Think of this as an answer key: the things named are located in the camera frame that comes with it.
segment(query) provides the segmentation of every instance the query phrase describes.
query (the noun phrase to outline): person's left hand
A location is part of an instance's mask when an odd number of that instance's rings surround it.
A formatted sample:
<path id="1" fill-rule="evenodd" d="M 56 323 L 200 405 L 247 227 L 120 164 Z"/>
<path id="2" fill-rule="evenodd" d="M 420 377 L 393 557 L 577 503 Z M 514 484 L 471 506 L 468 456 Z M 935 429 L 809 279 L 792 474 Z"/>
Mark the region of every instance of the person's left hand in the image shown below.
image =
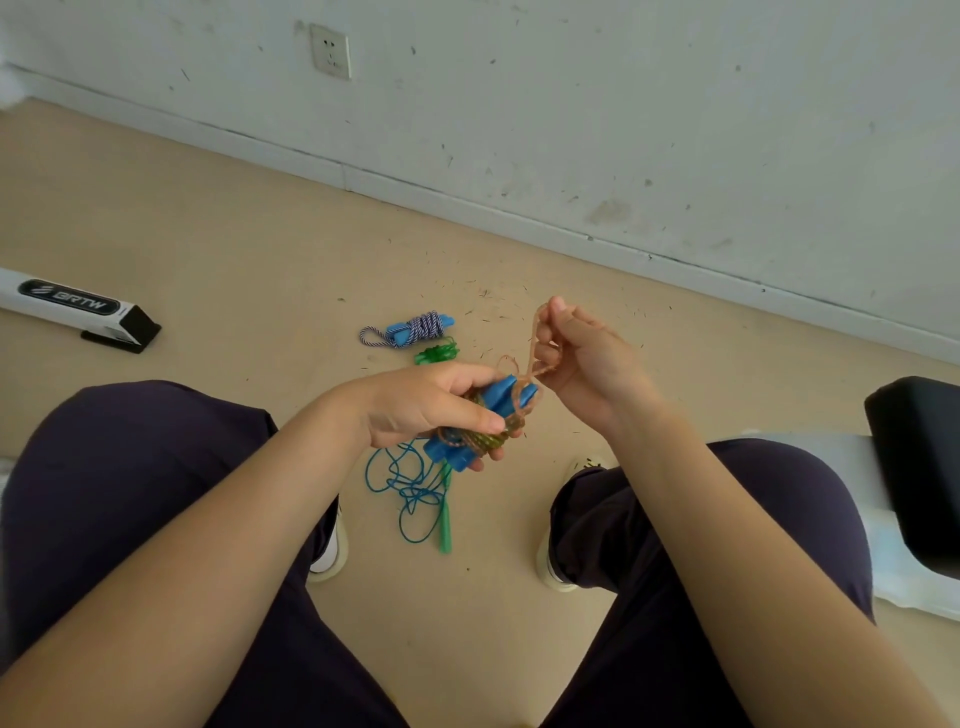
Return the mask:
<path id="1" fill-rule="evenodd" d="M 471 387 L 485 387 L 502 377 L 493 367 L 446 361 L 398 369 L 347 382 L 338 389 L 349 392 L 361 407 L 374 448 L 388 448 L 437 427 L 460 427 L 491 435 L 503 432 L 503 418 L 460 395 Z M 513 437 L 519 437 L 520 431 Z M 493 460 L 503 458 L 503 448 L 492 450 Z M 483 460 L 470 463 L 483 470 Z"/>

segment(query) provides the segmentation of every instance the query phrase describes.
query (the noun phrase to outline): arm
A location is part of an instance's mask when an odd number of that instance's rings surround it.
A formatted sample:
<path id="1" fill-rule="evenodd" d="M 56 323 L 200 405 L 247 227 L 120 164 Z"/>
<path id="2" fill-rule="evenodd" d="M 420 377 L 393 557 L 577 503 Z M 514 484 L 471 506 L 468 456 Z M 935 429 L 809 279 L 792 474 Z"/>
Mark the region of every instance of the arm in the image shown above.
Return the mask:
<path id="1" fill-rule="evenodd" d="M 502 431 L 502 418 L 455 396 L 494 378 L 451 362 L 311 402 L 11 667 L 0 725 L 202 725 L 360 452 L 438 425 Z"/>
<path id="2" fill-rule="evenodd" d="M 949 726 L 890 644 L 657 393 L 631 348 L 551 301 L 544 382 L 610 443 L 756 726 Z"/>

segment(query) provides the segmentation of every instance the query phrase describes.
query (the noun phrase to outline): blue jump rope handle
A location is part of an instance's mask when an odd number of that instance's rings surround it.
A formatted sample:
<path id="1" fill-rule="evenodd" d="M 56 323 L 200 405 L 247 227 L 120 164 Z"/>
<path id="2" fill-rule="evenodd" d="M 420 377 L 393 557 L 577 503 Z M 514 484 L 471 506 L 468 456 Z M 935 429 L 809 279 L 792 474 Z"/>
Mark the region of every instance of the blue jump rope handle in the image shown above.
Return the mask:
<path id="1" fill-rule="evenodd" d="M 452 327 L 456 322 L 445 313 L 440 314 L 440 325 L 444 328 Z M 405 347 L 407 345 L 407 340 L 410 338 L 410 326 L 406 323 L 400 324 L 390 324 L 385 333 L 387 334 L 388 339 L 393 339 L 396 341 L 396 345 L 399 347 Z"/>
<path id="2" fill-rule="evenodd" d="M 495 381 L 487 387 L 480 395 L 487 409 L 496 412 L 496 414 L 504 418 L 514 414 L 514 401 L 510 396 L 510 391 L 514 388 L 515 382 L 516 377 L 510 375 L 505 379 Z M 527 386 L 523 388 L 523 391 L 520 392 L 520 406 L 527 406 L 536 393 L 537 385 L 533 382 L 527 384 Z M 476 457 L 476 453 L 470 448 L 466 446 L 454 448 L 443 442 L 436 435 L 427 441 L 426 445 L 423 446 L 423 451 L 426 452 L 427 456 L 435 463 L 442 463 L 446 460 L 450 467 L 457 473 L 462 473 Z"/>

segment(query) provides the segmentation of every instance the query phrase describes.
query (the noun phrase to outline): person's right hand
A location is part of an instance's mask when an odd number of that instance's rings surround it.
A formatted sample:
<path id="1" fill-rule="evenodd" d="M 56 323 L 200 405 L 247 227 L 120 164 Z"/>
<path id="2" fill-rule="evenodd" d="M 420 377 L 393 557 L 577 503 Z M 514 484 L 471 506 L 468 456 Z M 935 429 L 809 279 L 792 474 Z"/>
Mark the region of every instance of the person's right hand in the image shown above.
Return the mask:
<path id="1" fill-rule="evenodd" d="M 634 349 L 603 322 L 580 306 L 566 305 L 559 296 L 540 313 L 534 358 L 539 362 L 534 373 L 560 362 L 538 378 L 570 412 L 608 440 L 615 430 L 617 406 L 636 402 L 637 397 L 659 399 Z"/>

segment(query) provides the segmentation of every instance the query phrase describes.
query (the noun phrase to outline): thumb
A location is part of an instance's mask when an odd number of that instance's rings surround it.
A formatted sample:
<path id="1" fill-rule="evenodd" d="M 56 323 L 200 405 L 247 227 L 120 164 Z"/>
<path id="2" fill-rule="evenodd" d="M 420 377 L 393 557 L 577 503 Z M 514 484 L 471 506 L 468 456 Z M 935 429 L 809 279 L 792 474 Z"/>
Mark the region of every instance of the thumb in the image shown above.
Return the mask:
<path id="1" fill-rule="evenodd" d="M 550 301 L 550 319 L 554 328 L 575 347 L 583 347 L 596 336 L 597 328 L 576 317 L 577 307 L 557 297 Z"/>
<path id="2" fill-rule="evenodd" d="M 430 424 L 435 427 L 470 429 L 490 435 L 497 435 L 507 428 L 507 423 L 495 412 L 447 392 L 444 392 L 436 410 L 431 412 Z"/>

